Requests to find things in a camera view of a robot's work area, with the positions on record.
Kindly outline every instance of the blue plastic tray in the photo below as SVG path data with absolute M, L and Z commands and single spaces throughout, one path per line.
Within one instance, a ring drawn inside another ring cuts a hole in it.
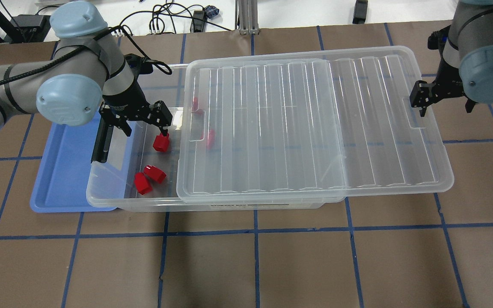
M 90 158 L 100 116 L 79 127 L 53 124 L 33 187 L 30 207 L 37 213 L 104 212 L 86 201 Z

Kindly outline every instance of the white table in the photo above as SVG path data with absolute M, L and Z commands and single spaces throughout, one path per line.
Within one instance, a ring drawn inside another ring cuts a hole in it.
M 369 0 L 366 23 L 395 23 L 401 21 L 448 20 L 454 16 L 458 0 Z M 13 16 L 19 14 L 35 14 L 39 9 L 34 0 L 3 0 Z M 163 4 L 164 0 L 92 0 L 91 1 L 110 26 L 119 22 L 131 12 L 151 10 L 155 4 Z M 235 1 L 234 0 L 176 0 L 176 2 L 190 6 L 214 5 L 220 9 L 220 15 L 212 21 L 229 29 L 235 28 Z M 258 23 L 260 28 L 307 27 L 325 25 L 345 25 L 352 23 L 355 0 L 258 0 Z M 53 8 L 44 10 L 43 14 L 50 14 Z M 171 8 L 175 12 L 178 6 Z M 166 31 L 172 30 L 168 16 L 163 16 Z M 131 27 L 135 35 L 149 34 L 148 21 L 150 14 L 137 14 L 125 23 Z M 175 18 L 176 30 L 179 33 L 188 33 L 190 20 Z M 222 31 L 207 25 L 207 31 Z M 56 41 L 57 37 L 51 30 L 47 41 Z

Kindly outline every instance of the red cube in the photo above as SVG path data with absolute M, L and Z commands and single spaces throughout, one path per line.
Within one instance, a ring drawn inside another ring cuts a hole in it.
M 145 195 L 146 193 L 153 191 L 153 188 L 151 187 L 151 184 L 147 180 L 146 176 L 141 172 L 134 175 L 134 185 L 137 187 L 137 191 L 141 195 Z
M 156 138 L 155 141 L 153 142 L 153 148 L 157 152 L 166 152 L 169 148 L 170 145 L 170 134 L 166 133 L 166 136 L 163 136 L 163 134 L 159 134 Z
M 209 129 L 209 135 L 207 137 L 207 149 L 211 149 L 216 139 L 216 132 L 213 129 Z
M 144 168 L 144 174 L 159 184 L 166 178 L 166 173 L 164 173 L 163 170 L 151 165 Z
M 198 98 L 193 98 L 193 101 L 191 103 L 191 112 L 197 113 L 198 115 L 203 114 L 203 110 L 199 109 L 199 99 Z

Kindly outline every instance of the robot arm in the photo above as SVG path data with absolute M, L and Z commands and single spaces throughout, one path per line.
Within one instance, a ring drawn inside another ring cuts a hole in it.
M 65 4 L 50 21 L 61 39 L 56 60 L 0 66 L 0 81 L 6 80 L 0 82 L 0 129 L 14 115 L 39 112 L 58 124 L 83 125 L 99 111 L 106 130 L 115 126 L 130 135 L 127 121 L 145 121 L 166 135 L 170 111 L 162 101 L 147 103 L 137 82 L 138 74 L 152 72 L 159 62 L 123 56 L 89 2 Z
M 452 25 L 433 33 L 428 47 L 441 60 L 435 80 L 418 80 L 410 94 L 421 116 L 446 98 L 465 96 L 468 113 L 477 103 L 493 103 L 493 0 L 460 0 Z

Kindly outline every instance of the clear plastic storage box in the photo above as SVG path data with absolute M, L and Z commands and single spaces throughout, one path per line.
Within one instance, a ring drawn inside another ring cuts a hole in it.
M 431 109 L 410 107 L 421 78 L 411 50 L 372 47 L 194 61 L 139 82 L 174 115 L 171 148 L 156 127 L 114 131 L 92 163 L 88 202 L 137 212 L 316 208 L 351 195 L 433 193 L 454 182 Z M 162 185 L 140 195 L 152 164 Z

